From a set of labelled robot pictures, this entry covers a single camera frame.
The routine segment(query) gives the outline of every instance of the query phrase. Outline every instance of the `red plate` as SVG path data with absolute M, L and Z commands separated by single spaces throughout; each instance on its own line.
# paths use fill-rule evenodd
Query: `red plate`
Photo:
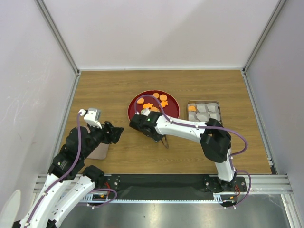
M 173 96 L 171 96 L 170 94 L 168 94 L 164 91 L 160 91 L 160 90 L 148 90 L 148 91 L 144 91 L 144 92 L 138 94 L 135 98 L 133 98 L 133 100 L 129 104 L 129 107 L 128 107 L 129 120 L 131 120 L 132 117 L 135 115 L 134 104 L 135 104 L 136 99 L 142 95 L 146 95 L 146 94 L 153 95 L 154 93 L 159 93 L 159 95 L 162 95 L 162 94 L 167 95 L 168 106 L 164 107 L 163 110 L 168 116 L 171 116 L 174 118 L 178 118 L 180 116 L 180 107 Z M 139 113 L 143 109 L 143 105 L 146 103 L 153 104 L 154 107 L 158 108 L 158 104 L 155 99 L 153 99 L 152 97 L 144 97 L 143 104 L 136 104 L 136 109 Z

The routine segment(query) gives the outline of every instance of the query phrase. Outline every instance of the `wooden tabletop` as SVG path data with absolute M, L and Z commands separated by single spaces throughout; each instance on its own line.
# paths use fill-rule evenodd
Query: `wooden tabletop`
M 205 158 L 201 145 L 190 140 L 167 136 L 169 149 L 161 142 L 129 127 L 127 108 L 130 101 L 146 90 L 162 90 L 179 103 L 180 119 L 186 119 L 190 100 L 219 102 L 223 125 L 244 135 L 249 149 L 235 156 L 239 170 L 270 173 L 264 145 L 238 70 L 179 71 L 94 71 L 82 72 L 73 100 L 64 138 L 76 126 L 80 109 L 101 110 L 100 122 L 110 121 L 123 127 L 117 144 L 110 145 L 104 160 L 87 159 L 86 166 L 95 165 L 107 173 L 216 173 L 213 162 Z M 243 149 L 244 143 L 232 135 L 232 152 Z

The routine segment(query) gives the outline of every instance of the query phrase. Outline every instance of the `purple cable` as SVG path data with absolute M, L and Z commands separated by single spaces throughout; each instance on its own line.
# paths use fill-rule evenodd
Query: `purple cable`
M 251 176 L 250 176 L 249 172 L 247 172 L 246 170 L 237 170 L 237 171 L 236 171 L 236 173 L 239 173 L 239 172 L 242 172 L 242 173 L 245 173 L 245 174 L 248 175 L 248 178 L 249 178 L 249 186 L 248 186 L 248 190 L 247 190 L 246 195 L 244 196 L 244 198 L 241 199 L 241 201 L 240 201 L 239 203 L 237 203 L 236 205 L 239 205 L 241 202 L 243 202 L 243 201 L 247 198 L 247 196 L 249 195 L 250 190 L 251 190 Z
M 105 205 L 111 203 L 113 200 L 115 200 L 115 199 L 117 198 L 117 192 L 116 192 L 114 189 L 94 189 L 94 190 L 90 191 L 90 193 L 96 192 L 96 191 L 111 191 L 111 192 L 114 192 L 114 193 L 115 193 L 115 196 L 114 196 L 113 199 L 110 199 L 109 201 L 107 201 L 107 202 L 105 202 L 105 203 L 103 203 L 103 204 L 101 204 L 101 205 L 92 206 L 92 208 L 93 208 L 93 207 L 94 207 L 94 208 L 103 207 L 103 206 L 105 206 Z
M 79 121 L 80 115 L 81 115 L 81 112 L 79 112 L 78 115 L 77 115 L 78 151 L 77 151 L 77 156 L 76 156 L 76 158 L 75 158 L 75 160 L 74 160 L 74 163 L 72 164 L 71 168 L 70 168 L 62 177 L 60 177 L 58 180 L 56 180 L 54 183 L 52 183 L 52 184 L 45 190 L 45 193 L 46 193 L 46 194 L 51 190 L 51 188 L 52 188 L 55 184 L 57 184 L 58 182 L 62 181 L 62 180 L 63 180 L 63 179 L 64 179 L 64 178 L 65 178 L 65 177 L 74 169 L 74 167 L 76 166 L 76 164 L 77 164 L 77 162 L 78 162 L 78 159 L 79 159 L 79 157 L 80 157 L 80 152 L 81 152 L 81 132 L 80 132 L 80 121 Z M 32 210 L 32 212 L 31 212 L 31 214 L 30 214 L 30 216 L 29 216 L 29 218 L 28 218 L 28 220 L 27 220 L 26 223 L 29 223 L 29 222 L 31 221 L 31 219 L 32 219 L 32 217 L 34 216 L 34 214 L 35 214 L 37 208 L 39 207 L 40 203 L 42 202 L 42 200 L 43 200 L 43 198 L 44 198 L 45 196 L 46 196 L 46 195 L 42 195 L 42 196 L 39 198 L 38 202 L 37 202 L 36 205 L 34 206 L 34 208 L 33 208 L 33 210 Z
M 171 122 L 171 121 L 170 121 L 170 118 L 169 118 L 169 117 L 166 115 L 166 113 L 164 112 L 164 110 L 163 110 L 163 108 L 162 108 L 161 103 L 159 102 L 159 100 L 158 100 L 155 96 L 152 96 L 152 95 L 142 95 L 142 96 L 140 96 L 140 97 L 138 97 L 138 98 L 136 99 L 136 101 L 135 101 L 135 103 L 134 103 L 135 114 L 136 114 L 136 113 L 139 113 L 139 112 L 136 110 L 136 104 L 137 104 L 138 99 L 140 99 L 140 98 L 142 98 L 142 97 L 152 97 L 152 98 L 154 98 L 154 99 L 157 101 L 157 103 L 158 103 L 158 105 L 159 105 L 159 107 L 160 107 L 160 109 L 161 109 L 161 112 L 162 112 L 163 116 L 164 116 L 164 117 L 166 118 L 166 120 L 169 121 L 170 123 L 175 124 L 175 125 L 178 125 L 178 126 L 183 126 L 183 127 L 192 127 L 192 128 L 196 128 L 196 126 L 195 126 L 195 125 L 192 125 L 192 124 L 179 123 L 179 122 L 176 122 L 176 121 L 172 121 L 172 122 Z M 224 128 L 224 127 L 213 127 L 213 126 L 198 126 L 198 128 L 199 128 L 199 129 L 216 129 L 216 130 L 222 130 L 222 131 L 226 131 L 226 132 L 233 133 L 233 134 L 237 135 L 238 137 L 240 137 L 240 138 L 244 141 L 244 143 L 245 143 L 244 149 L 242 149 L 241 151 L 232 153 L 230 156 L 237 155 L 237 154 L 241 154 L 241 153 L 245 152 L 245 151 L 247 150 L 247 148 L 248 148 L 248 142 L 247 142 L 247 140 L 245 139 L 245 137 L 242 136 L 241 134 L 239 134 L 239 133 L 233 131 L 233 130 L 230 130 L 230 129 Z

